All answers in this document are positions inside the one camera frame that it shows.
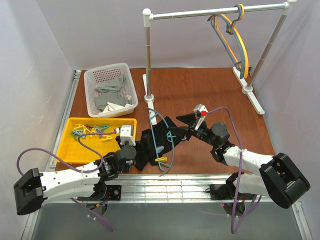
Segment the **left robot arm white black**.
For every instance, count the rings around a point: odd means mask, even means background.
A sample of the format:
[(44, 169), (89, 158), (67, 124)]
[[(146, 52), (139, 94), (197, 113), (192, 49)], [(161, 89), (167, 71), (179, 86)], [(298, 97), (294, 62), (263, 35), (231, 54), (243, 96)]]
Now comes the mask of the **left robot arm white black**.
[(100, 200), (108, 193), (106, 182), (128, 172), (136, 155), (134, 146), (124, 145), (103, 159), (74, 169), (52, 172), (29, 169), (13, 185), (16, 213), (28, 215), (48, 203), (69, 198)]

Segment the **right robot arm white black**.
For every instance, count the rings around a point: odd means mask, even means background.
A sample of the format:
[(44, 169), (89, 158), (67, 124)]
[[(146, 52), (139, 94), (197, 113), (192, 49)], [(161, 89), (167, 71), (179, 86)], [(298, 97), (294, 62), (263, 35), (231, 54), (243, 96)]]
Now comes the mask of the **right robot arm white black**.
[(185, 126), (170, 127), (174, 135), (186, 139), (195, 137), (212, 146), (210, 153), (216, 162), (241, 167), (226, 180), (228, 196), (235, 193), (265, 196), (288, 209), (310, 190), (307, 178), (285, 153), (264, 155), (241, 149), (229, 141), (230, 134), (224, 123), (207, 127), (201, 113), (177, 116), (177, 120)]

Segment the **teal plastic hanger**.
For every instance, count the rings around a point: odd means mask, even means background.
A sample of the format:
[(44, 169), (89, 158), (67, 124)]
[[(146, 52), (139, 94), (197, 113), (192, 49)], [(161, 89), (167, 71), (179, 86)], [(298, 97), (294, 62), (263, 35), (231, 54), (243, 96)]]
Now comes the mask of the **teal plastic hanger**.
[(166, 133), (166, 138), (169, 143), (171, 143), (171, 162), (170, 164), (166, 164), (164, 162), (158, 162), (158, 167), (162, 171), (162, 174), (160, 177), (164, 177), (172, 168), (174, 162), (175, 162), (175, 145), (174, 145), (174, 138), (176, 136), (173, 136), (172, 132), (169, 130), (169, 125), (166, 119), (157, 111), (154, 110), (150, 107), (146, 108), (148, 110), (148, 118), (149, 118), (149, 123), (152, 125), (152, 119), (156, 118), (156, 116), (160, 116), (160, 118), (163, 120), (166, 128), (167, 128), (167, 133)]

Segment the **black underwear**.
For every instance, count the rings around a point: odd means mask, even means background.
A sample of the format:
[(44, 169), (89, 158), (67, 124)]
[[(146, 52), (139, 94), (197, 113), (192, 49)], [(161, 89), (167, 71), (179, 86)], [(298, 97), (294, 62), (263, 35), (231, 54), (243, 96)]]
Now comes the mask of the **black underwear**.
[(136, 141), (135, 167), (142, 171), (147, 163), (152, 166), (158, 165), (156, 159), (172, 151), (171, 139), (168, 135), (168, 127), (177, 127), (169, 116), (150, 128), (141, 132), (140, 141)]

